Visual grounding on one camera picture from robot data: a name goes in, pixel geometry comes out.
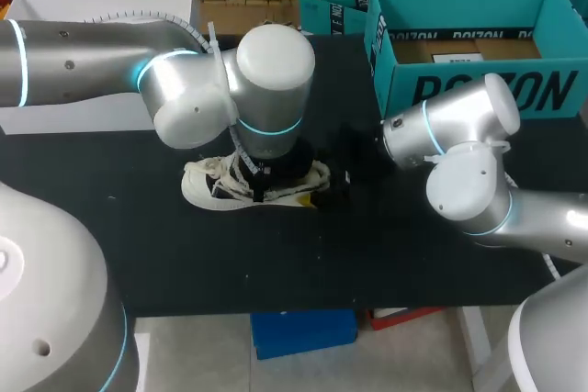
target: white box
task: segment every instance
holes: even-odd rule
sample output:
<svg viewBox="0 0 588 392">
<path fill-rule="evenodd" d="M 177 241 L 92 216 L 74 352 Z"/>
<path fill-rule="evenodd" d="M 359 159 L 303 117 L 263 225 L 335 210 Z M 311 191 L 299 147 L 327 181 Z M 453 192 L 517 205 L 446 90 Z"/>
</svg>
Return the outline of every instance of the white box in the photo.
<svg viewBox="0 0 588 392">
<path fill-rule="evenodd" d="M 125 11 L 153 11 L 197 23 L 195 0 L 14 0 L 6 18 L 84 22 Z M 139 94 L 102 96 L 69 105 L 0 109 L 5 134 L 153 130 Z"/>
</svg>

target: white robot arm cover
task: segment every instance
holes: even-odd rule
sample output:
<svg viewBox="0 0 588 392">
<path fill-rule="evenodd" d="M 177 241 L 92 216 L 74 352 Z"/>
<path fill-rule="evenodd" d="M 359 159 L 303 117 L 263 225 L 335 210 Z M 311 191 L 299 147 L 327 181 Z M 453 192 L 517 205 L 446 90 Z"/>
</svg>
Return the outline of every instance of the white robot arm cover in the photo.
<svg viewBox="0 0 588 392">
<path fill-rule="evenodd" d="M 478 244 L 586 263 L 584 194 L 523 190 L 507 182 L 503 141 L 520 126 L 514 100 L 503 79 L 488 74 L 387 119 L 382 140 L 402 169 L 435 156 L 429 203 Z"/>
</svg>

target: floor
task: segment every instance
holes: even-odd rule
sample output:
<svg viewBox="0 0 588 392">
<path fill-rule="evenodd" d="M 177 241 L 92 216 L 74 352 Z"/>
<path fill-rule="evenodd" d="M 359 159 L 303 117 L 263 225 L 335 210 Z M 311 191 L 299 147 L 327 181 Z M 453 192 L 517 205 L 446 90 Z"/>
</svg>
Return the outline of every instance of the floor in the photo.
<svg viewBox="0 0 588 392">
<path fill-rule="evenodd" d="M 482 309 L 492 344 L 512 307 Z M 139 319 L 151 334 L 145 392 L 470 392 L 456 312 L 386 330 L 360 327 L 357 341 L 260 362 L 248 315 Z M 516 392 L 511 382 L 503 392 Z"/>
</svg>

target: brown cardboard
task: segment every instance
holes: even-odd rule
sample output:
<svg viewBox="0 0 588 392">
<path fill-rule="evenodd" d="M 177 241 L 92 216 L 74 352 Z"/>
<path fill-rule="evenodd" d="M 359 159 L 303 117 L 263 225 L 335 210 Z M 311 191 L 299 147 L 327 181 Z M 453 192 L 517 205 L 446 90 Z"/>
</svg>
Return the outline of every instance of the brown cardboard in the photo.
<svg viewBox="0 0 588 392">
<path fill-rule="evenodd" d="M 265 22 L 300 25 L 298 0 L 202 0 L 200 29 L 214 22 L 217 34 L 242 36 Z"/>
<path fill-rule="evenodd" d="M 484 60 L 540 59 L 533 39 L 478 39 L 476 46 Z"/>
<path fill-rule="evenodd" d="M 400 64 L 432 63 L 439 54 L 479 53 L 485 61 L 541 58 L 532 39 L 394 40 L 392 48 Z"/>
</svg>

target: glowing blue ring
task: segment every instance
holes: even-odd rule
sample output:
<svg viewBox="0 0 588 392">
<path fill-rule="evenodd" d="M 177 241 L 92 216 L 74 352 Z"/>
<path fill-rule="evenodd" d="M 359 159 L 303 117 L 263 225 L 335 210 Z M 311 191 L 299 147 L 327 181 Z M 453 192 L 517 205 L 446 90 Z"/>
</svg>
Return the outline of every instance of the glowing blue ring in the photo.
<svg viewBox="0 0 588 392">
<path fill-rule="evenodd" d="M 266 135 L 266 136 L 268 136 L 268 137 L 275 137 L 275 136 L 277 136 L 277 135 L 284 135 L 284 134 L 286 134 L 286 133 L 288 133 L 288 132 L 290 132 L 290 131 L 294 130 L 294 129 L 295 129 L 295 128 L 296 128 L 296 127 L 297 127 L 297 126 L 300 124 L 300 122 L 301 122 L 301 121 L 302 121 L 302 118 L 300 118 L 300 119 L 299 119 L 299 120 L 298 120 L 298 121 L 297 121 L 297 122 L 296 122 L 296 123 L 295 123 L 293 126 L 291 126 L 291 127 L 287 128 L 287 129 L 281 130 L 281 131 L 279 131 L 279 132 L 264 132 L 264 131 L 262 131 L 262 130 L 259 130 L 259 129 L 256 129 L 256 128 L 252 128 L 252 127 L 251 127 L 251 126 L 249 126 L 247 123 L 245 123 L 245 122 L 244 122 L 242 119 L 240 119 L 240 118 L 239 118 L 239 122 L 240 122 L 241 124 L 243 124 L 243 126 L 244 126 L 246 129 L 249 129 L 249 130 L 251 130 L 251 131 L 252 131 L 252 132 L 254 132 L 254 133 L 258 133 L 259 135 Z"/>
<path fill-rule="evenodd" d="M 503 221 L 500 224 L 498 224 L 492 230 L 486 231 L 484 233 L 467 233 L 465 231 L 464 231 L 464 233 L 466 233 L 469 236 L 486 236 L 488 234 L 493 234 L 495 231 L 499 230 L 501 228 L 501 226 L 504 225 L 504 223 L 511 216 L 511 211 L 513 210 L 513 195 L 511 194 L 511 192 L 508 192 L 508 196 L 510 197 L 510 204 L 508 206 L 508 211 L 506 212 L 506 216 L 504 217 Z"/>
<path fill-rule="evenodd" d="M 107 389 L 110 387 L 110 383 L 112 383 L 112 381 L 114 380 L 114 377 L 117 375 L 117 371 L 120 368 L 120 364 L 122 363 L 122 358 L 125 355 L 125 349 L 127 349 L 127 339 L 129 337 L 129 327 L 128 327 L 128 323 L 127 323 L 127 312 L 125 311 L 124 305 L 122 306 L 122 316 L 125 318 L 125 337 L 122 340 L 122 348 L 120 348 L 119 359 L 117 360 L 117 363 L 114 365 L 114 368 L 112 369 L 112 372 L 110 373 L 110 376 L 108 377 L 107 382 L 100 388 L 100 390 L 98 392 L 106 392 Z"/>
<path fill-rule="evenodd" d="M 441 146 L 437 142 L 435 135 L 433 135 L 433 130 L 431 129 L 431 123 L 429 123 L 429 117 L 426 115 L 426 100 L 423 101 L 423 117 L 424 117 L 424 125 L 426 126 L 426 131 L 429 132 L 429 137 L 431 137 L 431 141 L 433 142 L 433 145 L 435 146 L 435 148 L 437 149 L 437 151 L 439 152 L 440 155 L 445 155 L 445 152 L 443 151 L 443 149 L 441 149 Z"/>
<path fill-rule="evenodd" d="M 157 62 L 161 62 L 165 59 L 169 59 L 171 57 L 175 57 L 176 55 L 185 55 L 185 54 L 198 54 L 195 50 L 173 50 L 171 52 L 167 52 L 166 54 L 160 54 L 152 59 L 143 66 L 143 69 L 139 72 L 139 76 L 137 77 L 137 89 L 139 89 L 139 84 L 141 84 L 141 78 L 150 70 L 150 68 L 156 64 Z"/>
<path fill-rule="evenodd" d="M 27 103 L 28 95 L 28 65 L 27 52 L 25 51 L 25 36 L 23 36 L 22 29 L 20 29 L 20 26 L 15 20 L 9 18 L 8 21 L 17 34 L 18 52 L 20 52 L 20 70 L 22 72 L 22 88 L 20 89 L 20 103 L 18 103 L 18 107 L 23 107 Z"/>
</svg>

